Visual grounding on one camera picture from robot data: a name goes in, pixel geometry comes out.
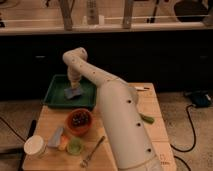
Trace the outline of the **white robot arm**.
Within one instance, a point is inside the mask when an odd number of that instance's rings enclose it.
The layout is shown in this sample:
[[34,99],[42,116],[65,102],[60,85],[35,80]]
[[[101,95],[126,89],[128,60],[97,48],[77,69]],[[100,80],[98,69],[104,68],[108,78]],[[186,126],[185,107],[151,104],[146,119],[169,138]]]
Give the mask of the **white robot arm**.
[[138,93],[126,81],[87,62],[84,48],[63,54],[68,79],[97,86],[97,104],[118,171],[163,171],[137,109]]

